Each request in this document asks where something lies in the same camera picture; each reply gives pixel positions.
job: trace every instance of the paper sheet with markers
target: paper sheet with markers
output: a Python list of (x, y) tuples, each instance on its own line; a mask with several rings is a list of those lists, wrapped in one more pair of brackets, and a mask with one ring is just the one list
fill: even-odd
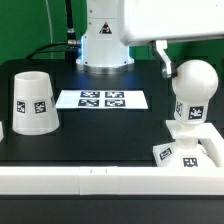
[(57, 109), (148, 109), (143, 91), (62, 90)]

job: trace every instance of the black tabletop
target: black tabletop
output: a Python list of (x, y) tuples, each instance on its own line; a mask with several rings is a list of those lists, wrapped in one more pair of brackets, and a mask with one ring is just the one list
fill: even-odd
[[(42, 136), (12, 130), (14, 75), (49, 73), (54, 96), (61, 90), (142, 90), (147, 110), (58, 110), (60, 127)], [(209, 105), (208, 121), (223, 135), (223, 84)], [(13, 60), (0, 67), (1, 166), (155, 166), (153, 145), (171, 142), (175, 96), (154, 61), (133, 71), (93, 75), (63, 60)], [(0, 223), (221, 223), (223, 197), (215, 196), (1, 196)]]
[[(61, 90), (142, 90), (149, 109), (59, 109), (60, 127), (55, 132), (19, 135), (12, 130), (13, 82), (22, 71), (49, 73), (56, 100)], [(116, 75), (94, 75), (59, 60), (16, 60), (1, 66), (0, 77), (2, 161), (151, 166), (153, 145), (168, 142), (165, 120), (173, 117), (175, 99), (171, 81), (161, 78), (156, 62), (137, 62), (133, 71)]]

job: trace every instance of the white cup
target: white cup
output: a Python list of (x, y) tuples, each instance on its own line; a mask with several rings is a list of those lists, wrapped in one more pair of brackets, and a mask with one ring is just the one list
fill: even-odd
[(58, 126), (49, 75), (37, 71), (15, 75), (13, 130), (23, 135), (41, 135)]

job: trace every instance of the green background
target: green background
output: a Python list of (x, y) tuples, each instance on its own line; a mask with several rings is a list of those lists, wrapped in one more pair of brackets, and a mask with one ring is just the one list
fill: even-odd
[[(66, 40), (66, 15), (64, 0), (49, 0), (54, 42)], [(77, 37), (86, 30), (86, 1), (72, 0), (74, 26)], [(50, 43), (49, 23), (45, 0), (0, 0), (0, 64), (11, 59), (26, 57), (36, 48)], [(131, 48), (137, 60), (153, 59), (147, 46)], [(202, 59), (211, 63), (224, 77), (221, 59), (224, 40), (208, 40), (169, 44), (167, 50), (172, 60)], [(63, 58), (57, 53), (55, 58)], [(50, 54), (36, 56), (50, 58)]]

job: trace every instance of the black cable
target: black cable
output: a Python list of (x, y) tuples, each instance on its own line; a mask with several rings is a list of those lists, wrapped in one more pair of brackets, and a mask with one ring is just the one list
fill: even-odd
[(63, 42), (56, 42), (56, 43), (52, 43), (52, 44), (47, 44), (47, 45), (44, 45), (43, 47), (37, 48), (34, 52), (42, 51), (42, 50), (47, 49), (47, 48), (61, 46), (61, 45), (68, 45), (68, 43), (66, 41), (63, 41)]
[(65, 50), (64, 51), (35, 51), (35, 52), (33, 52), (32, 54), (30, 54), (30, 55), (28, 55), (27, 57), (26, 57), (26, 59), (32, 59), (32, 57), (34, 56), (34, 55), (36, 55), (36, 54), (45, 54), (45, 53), (58, 53), (58, 52), (65, 52)]
[(67, 16), (67, 39), (70, 43), (76, 41), (76, 33), (73, 27), (73, 17), (72, 17), (72, 4), (71, 0), (65, 0), (65, 6), (66, 6), (66, 16)]
[(66, 13), (67, 13), (67, 26), (68, 26), (68, 29), (73, 29), (71, 0), (65, 0), (65, 6), (66, 6)]

